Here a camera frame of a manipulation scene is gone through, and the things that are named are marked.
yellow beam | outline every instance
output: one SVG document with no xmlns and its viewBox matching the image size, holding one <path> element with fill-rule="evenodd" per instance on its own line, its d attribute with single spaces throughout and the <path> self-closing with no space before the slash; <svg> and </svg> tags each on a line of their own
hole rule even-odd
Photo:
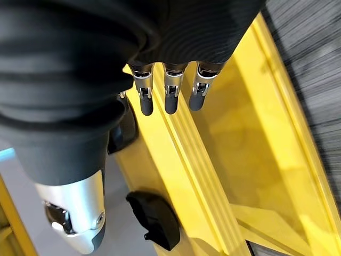
<svg viewBox="0 0 341 256">
<path fill-rule="evenodd" d="M 172 205 L 184 232 L 172 252 L 158 255 L 250 255 L 184 97 L 173 116 L 164 111 L 163 68 L 154 68 L 154 112 L 140 111 L 136 89 L 127 92 L 140 128 L 138 142 L 117 158 L 132 190 L 150 190 Z"/>
<path fill-rule="evenodd" d="M 12 232 L 13 230 L 11 227 L 5 227 L 0 229 L 0 242 L 5 240 Z"/>
<path fill-rule="evenodd" d="M 21 249 L 26 256 L 37 256 L 37 252 L 24 228 L 20 216 L 15 209 L 10 194 L 5 186 L 5 183 L 0 175 L 0 205 L 2 206 L 5 215 L 11 225 L 11 229 L 17 238 Z"/>
<path fill-rule="evenodd" d="M 340 217 L 261 15 L 192 117 L 245 238 L 293 255 L 341 255 Z"/>
</svg>

black fabric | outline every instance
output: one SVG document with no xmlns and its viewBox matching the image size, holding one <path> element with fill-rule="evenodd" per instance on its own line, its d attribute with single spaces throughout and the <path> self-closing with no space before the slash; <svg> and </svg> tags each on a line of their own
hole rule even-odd
<svg viewBox="0 0 341 256">
<path fill-rule="evenodd" d="M 144 63 L 226 62 L 265 1 L 173 0 L 169 18 L 160 29 L 161 43 L 140 54 Z"/>
</svg>

black plastic part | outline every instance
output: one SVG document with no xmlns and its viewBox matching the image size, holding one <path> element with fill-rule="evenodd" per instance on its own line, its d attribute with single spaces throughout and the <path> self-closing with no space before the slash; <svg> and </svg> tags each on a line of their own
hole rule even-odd
<svg viewBox="0 0 341 256">
<path fill-rule="evenodd" d="M 197 95 L 194 95 L 193 92 L 190 96 L 189 107 L 193 111 L 198 111 L 204 105 L 205 96 L 202 96 L 202 92 L 198 92 Z"/>
<path fill-rule="evenodd" d="M 165 110 L 168 114 L 174 114 L 177 110 L 178 97 L 174 93 L 166 94 Z"/>
<path fill-rule="evenodd" d="M 182 63 L 182 64 L 170 64 L 170 63 L 164 63 L 164 66 L 167 70 L 173 70 L 173 71 L 185 71 L 188 63 Z"/>
<path fill-rule="evenodd" d="M 162 197 L 135 191 L 126 197 L 139 223 L 149 232 L 144 235 L 170 251 L 180 241 L 179 223 L 171 206 Z"/>
<path fill-rule="evenodd" d="M 0 115 L 0 133 L 36 183 L 66 185 L 104 168 L 109 130 L 123 113 L 123 104 L 114 101 L 68 122 L 28 123 Z"/>
<path fill-rule="evenodd" d="M 201 68 L 204 70 L 209 70 L 209 71 L 221 71 L 225 65 L 226 62 L 222 63 L 211 63 L 207 61 L 198 61 Z"/>
<path fill-rule="evenodd" d="M 138 61 L 130 61 L 128 64 L 130 69 L 133 70 L 134 72 L 151 72 L 151 69 L 154 65 L 154 63 L 143 64 Z"/>
<path fill-rule="evenodd" d="M 100 247 L 103 241 L 104 234 L 105 234 L 105 225 L 106 225 L 106 222 L 104 223 L 101 231 L 91 240 L 92 244 L 94 245 L 94 251 L 96 251 L 98 247 Z"/>
<path fill-rule="evenodd" d="M 127 97 L 124 97 L 122 101 L 126 101 L 128 108 L 126 109 L 126 112 L 118 126 L 110 130 L 108 144 L 109 155 L 129 146 L 139 136 L 139 130 L 133 107 L 131 106 Z"/>
<path fill-rule="evenodd" d="M 140 99 L 141 112 L 145 116 L 150 116 L 153 113 L 153 97 L 148 98 L 147 95 L 144 95 L 142 99 Z"/>
</svg>

yellow metal frame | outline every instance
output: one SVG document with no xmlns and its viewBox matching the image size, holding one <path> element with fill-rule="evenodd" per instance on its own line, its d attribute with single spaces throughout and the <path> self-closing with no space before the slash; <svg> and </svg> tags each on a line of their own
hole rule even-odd
<svg viewBox="0 0 341 256">
<path fill-rule="evenodd" d="M 185 73 L 175 115 L 164 111 L 159 64 L 150 117 L 136 90 L 127 92 L 141 136 L 117 159 L 130 188 L 163 195 L 183 227 L 180 245 L 156 246 L 158 255 L 249 255 L 244 239 L 291 255 L 341 255 L 337 208 L 262 16 L 199 112 L 185 101 L 194 69 Z"/>
<path fill-rule="evenodd" d="M 0 230 L 0 255 L 37 256 L 38 254 L 25 230 L 1 175 L 0 207 L 5 213 L 3 217 L 6 217 L 6 222 L 9 224 L 9 226 Z"/>
</svg>

yellow surface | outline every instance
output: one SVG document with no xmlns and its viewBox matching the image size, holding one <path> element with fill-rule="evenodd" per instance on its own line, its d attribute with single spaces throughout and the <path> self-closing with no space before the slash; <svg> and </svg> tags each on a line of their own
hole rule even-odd
<svg viewBox="0 0 341 256">
<path fill-rule="evenodd" d="M 192 117 L 246 239 L 293 255 L 341 255 L 323 167 L 260 15 Z"/>
<path fill-rule="evenodd" d="M 0 256 L 36 256 L 37 252 L 0 176 Z"/>
<path fill-rule="evenodd" d="M 155 191 L 166 198 L 184 230 L 171 252 L 156 246 L 158 255 L 250 255 L 182 95 L 174 116 L 164 111 L 162 66 L 154 68 L 151 116 L 141 113 L 135 89 L 127 95 L 136 110 L 140 138 L 117 154 L 120 167 L 132 190 Z"/>
<path fill-rule="evenodd" d="M 152 116 L 141 114 L 136 90 L 128 92 L 141 137 L 118 154 L 126 179 L 133 190 L 168 199 L 184 229 L 174 252 L 156 247 L 158 254 L 248 254 L 242 234 L 290 255 L 341 255 L 335 202 L 263 18 L 246 32 L 204 108 L 189 115 L 194 72 L 191 63 L 172 116 L 164 112 L 160 65 Z"/>
</svg>

